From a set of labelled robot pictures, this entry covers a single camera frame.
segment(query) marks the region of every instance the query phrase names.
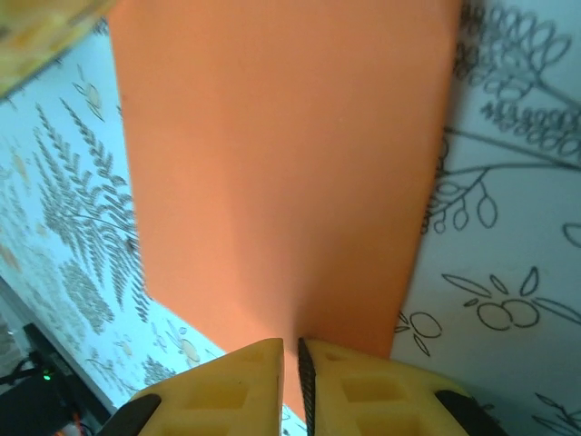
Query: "black line drawing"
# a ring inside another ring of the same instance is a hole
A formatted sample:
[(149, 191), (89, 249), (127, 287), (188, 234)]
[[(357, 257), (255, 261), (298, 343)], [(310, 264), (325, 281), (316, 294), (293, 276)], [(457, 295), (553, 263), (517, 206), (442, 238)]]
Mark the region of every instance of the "black line drawing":
[(54, 329), (55, 332), (60, 332), (64, 336), (66, 343), (63, 346), (65, 348), (70, 350), (69, 347), (72, 347), (76, 352), (81, 352), (81, 342), (83, 342), (85, 334), (83, 322), (81, 322), (78, 332), (73, 330), (74, 334), (70, 333), (65, 325), (65, 321), (71, 314), (68, 311), (72, 311), (72, 316), (70, 317), (72, 329), (79, 327), (76, 324), (79, 321), (78, 314), (71, 304), (67, 304), (63, 300), (48, 302), (29, 282), (25, 282), (25, 288), (27, 293), (32, 295), (32, 298), (26, 299), (26, 303), (34, 311), (38, 319), (46, 327)]
[(286, 421), (291, 418), (291, 409), (286, 404), (282, 404), (282, 420)]
[(543, 402), (553, 413), (549, 418), (540, 415), (532, 415), (535, 422), (554, 434), (562, 436), (581, 436), (581, 409), (577, 411), (567, 411), (567, 408), (550, 398), (535, 393), (537, 398)]
[(111, 308), (101, 297), (89, 276), (75, 261), (65, 262), (60, 266), (63, 285), (74, 305), (89, 322), (93, 331), (100, 334), (106, 322), (113, 322), (115, 316)]
[[(105, 268), (111, 270), (121, 309), (129, 282), (135, 309), (142, 322), (147, 322), (151, 298), (144, 290), (133, 198), (127, 182), (113, 173), (113, 154), (105, 150), (74, 110), (65, 101), (62, 103), (89, 146), (97, 177), (81, 170), (80, 154), (71, 151), (71, 145), (50, 125), (38, 105), (45, 134), (56, 150), (55, 158), (44, 145), (41, 131), (35, 129), (41, 153), (34, 154), (34, 159), (43, 179), (39, 187), (44, 221), (71, 248), (77, 260), (93, 269), (100, 284), (104, 284)], [(46, 162), (46, 170), (40, 156)], [(127, 250), (128, 238), (132, 240), (132, 250)]]
[(581, 248), (581, 223), (563, 224), (563, 235), (576, 248)]
[(40, 305), (35, 313), (41, 321), (52, 325), (64, 335), (65, 346), (71, 345), (77, 352), (81, 352), (81, 343), (86, 337), (85, 324), (77, 308), (63, 298), (60, 274), (54, 264), (52, 254), (45, 253), (41, 248), (32, 248), (27, 245), (25, 249), (28, 251), (27, 275), (29, 278), (31, 275), (36, 277), (37, 282), (42, 284), (40, 289), (46, 297), (46, 299), (41, 299), (40, 293), (36, 295), (34, 287), (28, 284), (29, 291)]
[(103, 115), (101, 114), (102, 105), (99, 91), (93, 84), (84, 80), (83, 68), (79, 64), (77, 64), (76, 67), (83, 84), (80, 85), (73, 83), (74, 89), (84, 97), (84, 100), (87, 102), (87, 105), (89, 106), (89, 109), (91, 109), (91, 112), (93, 112), (94, 116), (104, 122)]
[(13, 111), (18, 112), (18, 108), (16, 107), (15, 102), (12, 101), (12, 95), (15, 93), (16, 93), (16, 91), (12, 91), (9, 93), (8, 96), (1, 98), (0, 99), (0, 107), (2, 107), (2, 104), (8, 103), (8, 104), (10, 104), (10, 107), (12, 108)]
[(297, 427), (299, 427), (302, 431), (304, 431), (305, 433), (307, 432), (307, 427), (305, 426), (305, 424), (303, 424), (302, 422), (295, 422), (295, 424), (297, 425)]
[[(422, 233), (430, 226), (436, 233), (448, 228), (462, 231), (471, 221), (485, 228), (494, 227), (499, 210), (486, 186), (486, 178), (493, 170), (547, 168), (581, 173), (581, 103), (543, 76), (564, 58), (571, 42), (571, 35), (560, 35), (554, 22), (539, 20), (535, 13), (464, 2), (454, 76), (467, 86), (480, 87), (493, 95), (496, 100), (486, 104), (481, 115), (501, 133), (525, 138), (527, 145), (446, 127), (436, 189)], [(558, 107), (524, 107), (521, 100), (533, 92), (549, 96)], [(445, 161), (452, 136), (500, 147), (527, 160), (447, 171)], [(538, 162), (531, 163), (530, 157)], [(477, 203), (474, 220), (470, 219), (473, 212), (467, 202), (471, 198)]]
[(167, 320), (167, 323), (171, 332), (165, 331), (165, 334), (170, 338), (173, 345), (178, 347), (178, 353), (185, 355), (186, 363), (190, 368), (197, 366), (200, 363), (200, 354), (196, 350), (196, 347), (183, 337), (187, 333), (187, 329), (185, 327), (180, 327), (179, 330), (176, 329), (170, 320)]
[(167, 353), (167, 342), (165, 341), (165, 338), (163, 338), (163, 336), (161, 336), (161, 334), (159, 334), (157, 332), (157, 327), (155, 327), (155, 322), (152, 322), (152, 331), (153, 331), (153, 336), (155, 337), (155, 341), (153, 342), (153, 345), (156, 347), (160, 347), (163, 352)]
[(101, 18), (93, 28), (94, 35), (107, 36), (109, 34), (109, 23), (105, 18)]
[(561, 302), (536, 296), (540, 289), (536, 266), (530, 269), (516, 296), (512, 296), (510, 290), (494, 274), (489, 275), (492, 288), (457, 275), (442, 274), (442, 277), (455, 287), (476, 295), (476, 298), (465, 302), (464, 307), (476, 307), (478, 319), (491, 330), (505, 332), (512, 327), (534, 327), (540, 322), (542, 311), (551, 312), (563, 320), (581, 326), (581, 313)]
[(518, 101), (532, 90), (576, 104), (543, 78), (565, 56), (571, 35), (558, 35), (553, 21), (516, 7), (482, 7), (464, 2), (454, 75), (481, 86), (502, 101)]
[(207, 348), (205, 349), (205, 351), (206, 351), (206, 354), (210, 356), (209, 361), (213, 361), (214, 359), (218, 359), (219, 357), (221, 357), (221, 356), (217, 356), (214, 352), (211, 352)]
[(105, 363), (103, 363), (99, 360), (99, 352), (95, 348), (91, 349), (91, 357), (89, 359), (85, 359), (84, 361), (91, 363), (91, 365), (101, 374), (103, 379), (110, 386), (116, 387), (120, 393), (130, 397), (137, 393), (137, 389), (135, 387), (117, 375), (118, 371), (115, 370), (113, 361), (107, 360)]
[(409, 317), (400, 312), (399, 320), (403, 322), (403, 325), (398, 325), (395, 333), (413, 332), (414, 342), (418, 348), (430, 357), (431, 354), (425, 340), (436, 339), (442, 335), (442, 326), (436, 318), (425, 312), (413, 312)]
[(151, 386), (152, 384), (163, 382), (165, 379), (169, 379), (176, 374), (174, 370), (163, 366), (149, 354), (147, 355), (147, 360), (142, 362), (142, 366), (145, 370), (143, 383), (145, 383), (146, 386)]
[(119, 338), (117, 332), (115, 333), (115, 336), (117, 336), (118, 341), (113, 342), (113, 345), (119, 347), (125, 356), (131, 358), (133, 356), (133, 350), (130, 345), (132, 342), (131, 338), (126, 334), (124, 334), (122, 338)]

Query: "wallpaper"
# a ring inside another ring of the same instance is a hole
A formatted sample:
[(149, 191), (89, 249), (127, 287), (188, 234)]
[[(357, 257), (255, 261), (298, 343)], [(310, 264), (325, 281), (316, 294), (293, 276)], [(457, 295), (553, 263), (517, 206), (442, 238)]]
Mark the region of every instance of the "wallpaper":
[[(391, 356), (459, 381), (513, 436), (581, 436), (574, 6), (463, 5)], [(0, 102), (0, 126), (0, 275), (112, 402), (223, 355), (143, 288), (106, 22)], [(286, 408), (282, 432), (306, 434)]]

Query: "berry illustration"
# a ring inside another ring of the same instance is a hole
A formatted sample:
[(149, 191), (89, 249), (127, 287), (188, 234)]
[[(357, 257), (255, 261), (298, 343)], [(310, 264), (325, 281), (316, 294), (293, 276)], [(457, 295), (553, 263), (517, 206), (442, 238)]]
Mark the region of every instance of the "berry illustration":
[(404, 325), (397, 326), (395, 333), (406, 331), (413, 332), (414, 342), (418, 348), (429, 357), (431, 354), (429, 353), (428, 346), (424, 342), (424, 339), (435, 339), (442, 335), (442, 326), (436, 318), (425, 312), (413, 312), (408, 318), (400, 312), (399, 320), (403, 322)]
[(514, 297), (494, 274), (489, 276), (491, 286), (487, 287), (456, 275), (442, 274), (442, 277), (457, 288), (477, 296), (465, 302), (464, 307), (475, 307), (478, 319), (490, 330), (528, 329), (539, 324), (542, 311), (581, 325), (581, 313), (561, 302), (536, 296), (539, 289), (536, 266), (530, 269), (518, 292), (512, 293)]

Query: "leaf illustration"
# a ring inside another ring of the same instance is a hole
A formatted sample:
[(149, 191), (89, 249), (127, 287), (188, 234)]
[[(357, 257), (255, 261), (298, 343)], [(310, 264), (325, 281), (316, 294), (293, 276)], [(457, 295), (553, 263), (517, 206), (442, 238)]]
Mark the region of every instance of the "leaf illustration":
[(522, 297), (527, 297), (538, 288), (538, 268), (533, 266), (528, 273), (527, 278), (523, 281), (523, 284), (520, 286), (520, 295)]
[(468, 291), (478, 295), (480, 297), (490, 298), (492, 296), (492, 292), (488, 289), (480, 286), (478, 283), (474, 283), (464, 277), (458, 277), (457, 275), (452, 274), (442, 274), (444, 280), (448, 283), (453, 284), (457, 288), (463, 289), (464, 291)]
[(436, 209), (438, 206), (440, 206), (440, 200), (432, 194), (428, 200), (428, 210)]
[(426, 346), (426, 344), (421, 340), (421, 338), (419, 336), (417, 336), (417, 334), (414, 333), (414, 341), (416, 342), (417, 346), (421, 349), (421, 351), (426, 354), (428, 357), (430, 357), (429, 354), (429, 350), (428, 347)]
[(556, 402), (554, 402), (550, 398), (546, 397), (545, 395), (541, 395), (540, 393), (536, 393), (536, 392), (535, 392), (535, 395), (537, 396), (537, 398), (539, 400), (541, 400), (547, 406), (554, 407), (556, 409), (558, 409), (559, 407), (561, 407)]
[(497, 223), (497, 204), (489, 195), (484, 195), (480, 199), (477, 206), (477, 213), (478, 219), (487, 229), (491, 229)]
[(91, 324), (94, 332), (103, 332), (105, 322), (113, 322), (114, 315), (109, 305), (101, 297), (94, 283), (76, 262), (67, 262), (60, 266), (64, 288), (77, 306), (79, 312)]
[(434, 222), (434, 230), (438, 234), (443, 234), (446, 231), (446, 211), (443, 211), (441, 219)]
[(409, 324), (408, 318), (406, 318), (406, 315), (404, 315), (402, 312), (399, 313), (398, 317), (404, 324)]
[(563, 234), (576, 248), (581, 248), (581, 223), (563, 224)]
[(436, 192), (443, 195), (456, 195), (460, 192), (460, 187), (453, 182), (441, 182), (436, 184)]
[(533, 299), (533, 303), (541, 309), (545, 309), (546, 311), (560, 316), (561, 318), (581, 325), (581, 313), (571, 309), (568, 306), (565, 306), (560, 302), (549, 300), (548, 298), (536, 297)]
[(54, 158), (44, 145), (40, 129), (35, 129), (34, 136), (45, 162), (41, 163), (39, 156), (34, 155), (43, 182), (40, 192), (46, 225), (58, 234), (75, 256), (92, 266), (100, 284), (104, 282), (106, 270), (111, 271), (120, 306), (127, 283), (131, 281), (135, 307), (140, 318), (146, 320), (150, 299), (139, 280), (142, 274), (139, 252), (128, 253), (125, 243), (131, 237), (137, 245), (133, 199), (127, 182), (112, 174), (113, 154), (107, 152), (103, 143), (64, 100), (62, 103), (88, 145), (95, 166), (92, 171), (106, 181), (93, 180), (91, 171), (81, 170), (83, 165), (79, 154), (72, 153), (71, 145), (50, 125), (38, 105), (37, 112), (45, 135), (58, 156), (58, 159)]
[(528, 38), (529, 49), (547, 47), (551, 38), (555, 34), (555, 25), (551, 22), (544, 22), (533, 29)]
[(464, 230), (468, 224), (468, 213), (466, 212), (466, 209), (464, 208), (458, 209), (454, 213), (453, 222), (454, 228), (456, 230), (458, 231)]
[(471, 307), (474, 306), (475, 304), (478, 304), (479, 299), (478, 298), (473, 298), (472, 300), (470, 300), (469, 302), (465, 302), (464, 303), (464, 307)]
[(84, 88), (82, 86), (80, 86), (79, 84), (73, 84), (73, 87), (79, 94), (84, 95)]
[(579, 432), (571, 427), (560, 424), (558, 422), (554, 422), (548, 420), (547, 418), (543, 418), (540, 416), (533, 415), (533, 420), (535, 420), (538, 424), (542, 425), (545, 428), (550, 429), (556, 434), (560, 434), (561, 436), (579, 436)]
[(494, 285), (495, 288), (497, 288), (499, 291), (501, 291), (502, 293), (504, 293), (505, 295), (508, 295), (508, 289), (507, 287), (504, 285), (504, 283), (502, 283), (494, 274), (490, 274), (490, 281), (492, 282), (492, 284)]
[(579, 154), (581, 151), (581, 141), (578, 138), (566, 139), (559, 144), (558, 152), (562, 157), (569, 157), (573, 154)]
[(145, 370), (145, 377), (143, 383), (146, 386), (151, 386), (152, 384), (159, 383), (165, 379), (169, 379), (175, 375), (175, 371), (163, 366), (160, 362), (148, 355), (147, 360), (142, 362), (143, 369)]

